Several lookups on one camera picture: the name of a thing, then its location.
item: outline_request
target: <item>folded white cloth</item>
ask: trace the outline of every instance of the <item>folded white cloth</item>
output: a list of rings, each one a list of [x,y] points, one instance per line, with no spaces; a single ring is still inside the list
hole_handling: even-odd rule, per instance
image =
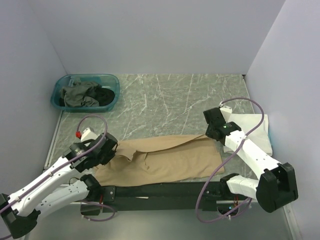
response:
[[[261,120],[261,114],[234,114],[232,113],[228,119],[228,122],[235,122],[241,129],[247,133],[249,130],[254,128]],[[252,133],[249,134],[248,138],[254,142],[259,148],[261,148],[266,154],[272,156],[272,147],[269,140],[269,119],[268,115],[264,115],[263,123]],[[232,153],[233,151],[224,146],[223,151],[225,153]]]

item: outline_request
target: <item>gray wall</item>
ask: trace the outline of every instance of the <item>gray wall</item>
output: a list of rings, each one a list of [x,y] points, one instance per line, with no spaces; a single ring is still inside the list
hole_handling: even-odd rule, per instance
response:
[[[29,0],[73,74],[246,74],[284,1]]]
[[[0,1],[0,33],[0,193],[10,194],[42,172],[59,115],[50,95],[66,72],[26,1]]]
[[[246,76],[269,115],[274,156],[296,171],[305,240],[320,239],[320,1],[286,0]]]

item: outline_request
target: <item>purple cable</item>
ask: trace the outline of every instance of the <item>purple cable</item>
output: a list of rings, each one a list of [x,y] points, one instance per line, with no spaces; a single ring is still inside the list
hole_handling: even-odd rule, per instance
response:
[[[247,101],[250,101],[252,102],[253,104],[255,104],[261,111],[261,120],[260,122],[254,127],[252,128],[250,131],[248,131],[246,133],[246,136],[248,136],[249,134],[251,134],[254,130],[256,130],[263,122],[264,122],[264,119],[265,119],[265,112],[264,110],[262,109],[262,107],[254,100],[250,99],[250,98],[247,98],[247,97],[233,97],[233,98],[230,98],[228,100],[224,100],[221,102],[221,104],[225,104],[229,101],[232,101],[232,100],[247,100]],[[205,223],[205,224],[210,224],[210,223],[213,223],[213,222],[216,222],[218,220],[221,220],[223,219],[224,217],[228,216],[229,214],[231,214],[232,212],[234,212],[236,209],[238,209],[240,206],[244,205],[247,201],[249,201],[249,203],[247,204],[247,206],[245,207],[245,209],[243,211],[241,211],[240,213],[238,213],[237,215],[233,216],[233,217],[236,217],[240,214],[242,214],[245,210],[248,209],[252,199],[250,197],[248,197],[246,200],[244,200],[242,203],[240,203],[238,206],[236,206],[235,208],[231,209],[230,211],[228,211],[227,213],[223,214],[222,216],[220,217],[217,217],[215,219],[212,219],[212,220],[203,220],[200,218],[200,213],[199,213],[199,205],[200,205],[200,201],[201,201],[201,198],[207,188],[207,186],[209,185],[210,183],[210,180],[214,177],[214,175],[227,163],[229,162],[239,151],[240,149],[243,147],[244,143],[245,143],[246,139],[244,138],[239,147],[229,156],[227,157],[224,162],[222,162],[214,171],[213,173],[210,175],[209,179],[204,183],[201,191],[200,191],[200,194],[198,196],[198,199],[196,200],[196,204],[195,204],[195,214],[196,214],[196,218],[201,222],[201,223]]]
[[[102,141],[104,140],[105,136],[107,135],[107,131],[108,131],[108,124],[107,124],[107,121],[99,116],[99,115],[96,115],[96,114],[89,114],[87,116],[85,116],[84,118],[82,118],[80,120],[80,122],[78,123],[78,126],[76,127],[76,130],[79,131],[79,128],[80,128],[80,125],[81,123],[87,119],[87,118],[90,118],[90,117],[95,117],[95,118],[99,118],[103,121],[104,123],[104,133],[101,137],[101,139],[93,146],[91,147],[90,149],[88,149],[87,151],[84,151],[83,153],[79,154],[78,156],[75,156],[74,158],[72,158],[71,160],[65,162],[64,164],[62,164],[61,166],[57,167],[56,169],[52,170],[52,174],[55,174],[57,171],[59,171],[60,169],[64,168],[65,166],[67,166],[68,164],[82,158],[83,156],[87,155],[88,153],[92,152],[95,148],[97,148],[101,143]],[[28,195],[29,193],[31,193],[33,190],[35,190],[37,187],[39,187],[41,184],[43,184],[47,179],[49,179],[51,176],[50,175],[46,175],[43,179],[41,179],[39,182],[37,182],[34,186],[32,186],[29,190],[25,191],[23,194],[21,194],[19,196],[19,199],[23,199],[26,195]],[[3,213],[5,210],[7,210],[8,208],[10,208],[11,206],[13,206],[14,204],[16,204],[18,201],[17,200],[13,200],[12,202],[10,202],[8,205],[6,205],[4,208],[0,209],[0,214]],[[0,238],[0,240],[6,240],[8,238],[10,238],[11,235],[9,236],[5,236],[3,238]]]
[[[92,219],[90,217],[87,217],[87,216],[83,215],[83,217],[85,219],[88,219],[88,220],[90,220],[92,222],[105,222],[105,221],[108,221],[108,220],[112,219],[116,214],[116,210],[112,206],[108,206],[108,205],[104,205],[104,204],[97,203],[97,202],[92,202],[92,201],[80,201],[80,202],[81,203],[85,203],[85,204],[89,204],[89,205],[96,205],[96,206],[99,206],[99,207],[107,208],[107,209],[110,209],[112,211],[112,215],[110,217],[105,218],[105,219]]]

